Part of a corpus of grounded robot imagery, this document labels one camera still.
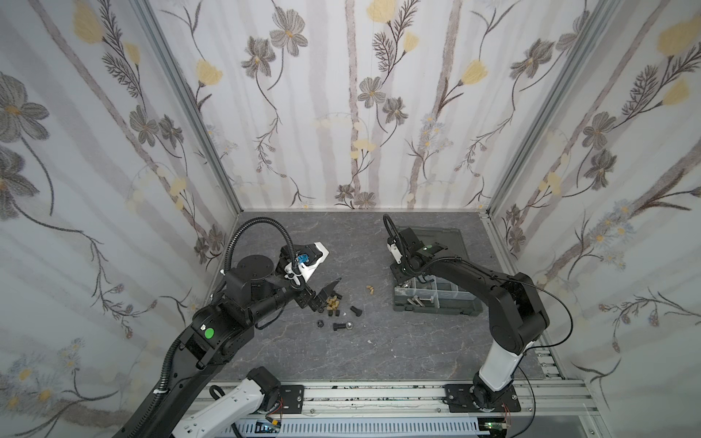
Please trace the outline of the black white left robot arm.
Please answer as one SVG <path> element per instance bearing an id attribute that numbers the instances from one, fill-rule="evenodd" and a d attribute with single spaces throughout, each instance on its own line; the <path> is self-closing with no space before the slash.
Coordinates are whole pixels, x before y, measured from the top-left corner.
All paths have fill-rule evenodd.
<path id="1" fill-rule="evenodd" d="M 237 352 L 252 341 L 263 319 L 296 301 L 318 310 L 327 299 L 308 282 L 329 255 L 320 242 L 286 250 L 279 261 L 249 255 L 226 272 L 222 295 L 201 308 L 169 347 L 159 381 L 117 432 L 119 437 L 215 437 L 248 414 L 270 409 L 280 382 L 263 367 L 234 390 L 190 414 L 193 402 Z"/>

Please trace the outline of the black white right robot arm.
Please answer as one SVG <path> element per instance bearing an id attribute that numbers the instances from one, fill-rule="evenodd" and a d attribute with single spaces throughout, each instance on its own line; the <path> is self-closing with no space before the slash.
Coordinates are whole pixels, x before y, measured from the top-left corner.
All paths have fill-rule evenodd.
<path id="1" fill-rule="evenodd" d="M 400 282 L 425 275 L 448 280 L 481 300 L 493 339 L 487 359 L 468 390 L 467 405 L 490 412 L 511 396 L 514 373 L 524 353 L 549 327 L 549 316 L 531 278 L 483 268 L 438 243 L 425 244 L 411 228 L 387 224 L 392 273 Z"/>

